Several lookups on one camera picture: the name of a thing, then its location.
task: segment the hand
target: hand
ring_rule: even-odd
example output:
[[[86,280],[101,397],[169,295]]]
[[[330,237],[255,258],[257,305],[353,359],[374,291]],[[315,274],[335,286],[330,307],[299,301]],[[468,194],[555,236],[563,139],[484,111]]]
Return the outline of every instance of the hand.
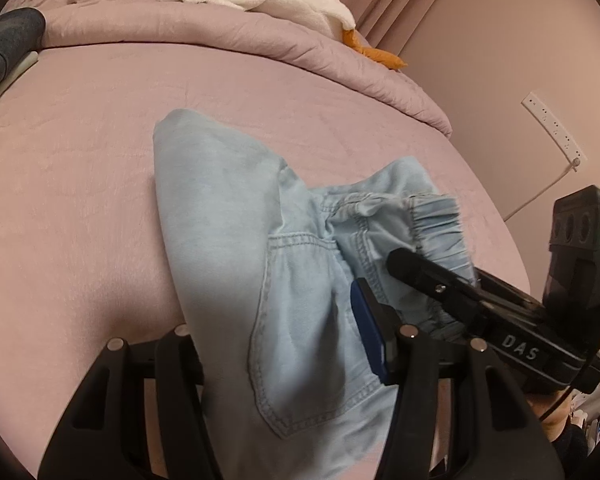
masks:
[[[529,403],[534,413],[540,417],[546,410],[554,405],[554,402],[564,392],[556,392],[550,395],[525,394],[526,402]],[[545,420],[542,421],[542,429],[547,438],[553,442],[557,439],[569,419],[571,413],[571,396],[564,399],[564,402]]]

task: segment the white power strip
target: white power strip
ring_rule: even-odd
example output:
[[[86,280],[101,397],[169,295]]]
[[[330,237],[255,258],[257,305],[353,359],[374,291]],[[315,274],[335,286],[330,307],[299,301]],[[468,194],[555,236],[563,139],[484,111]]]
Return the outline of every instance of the white power strip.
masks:
[[[547,108],[547,106],[533,92],[522,101],[524,107],[531,112],[542,127],[551,135],[552,139],[562,150],[569,162],[573,162],[576,158],[580,159],[579,167],[587,160],[587,157],[582,153],[582,150],[576,143],[573,136],[560,124],[558,118]]]

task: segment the light blue jeans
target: light blue jeans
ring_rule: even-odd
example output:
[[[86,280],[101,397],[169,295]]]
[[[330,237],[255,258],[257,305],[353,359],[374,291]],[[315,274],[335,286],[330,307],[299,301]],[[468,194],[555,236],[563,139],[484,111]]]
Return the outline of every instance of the light blue jeans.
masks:
[[[154,152],[225,479],[336,477],[384,438],[395,400],[369,368],[350,284],[364,277],[404,322],[457,335],[458,322],[384,265],[406,247],[472,280],[455,201],[411,157],[357,184],[308,189],[262,143],[191,110],[156,126]]]

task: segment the pink duvet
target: pink duvet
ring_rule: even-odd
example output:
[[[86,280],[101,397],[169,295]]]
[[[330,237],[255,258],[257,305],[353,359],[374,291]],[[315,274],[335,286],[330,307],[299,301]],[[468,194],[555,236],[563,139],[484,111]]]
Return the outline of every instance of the pink duvet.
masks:
[[[30,470],[106,340],[181,319],[152,164],[173,108],[262,140],[311,186],[416,156],[458,197],[475,263],[528,289],[446,117],[408,78],[268,16],[93,1],[45,10],[47,46],[93,44],[43,50],[0,99],[0,432]]]

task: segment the pink wall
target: pink wall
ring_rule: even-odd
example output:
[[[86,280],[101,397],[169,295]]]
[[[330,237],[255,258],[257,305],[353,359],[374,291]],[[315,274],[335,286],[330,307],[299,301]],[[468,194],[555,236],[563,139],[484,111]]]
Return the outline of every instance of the pink wall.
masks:
[[[451,141],[503,216],[567,165],[520,104],[529,91],[588,156],[507,223],[539,297],[554,200],[600,186],[600,7],[595,0],[436,0],[400,56],[448,113]]]

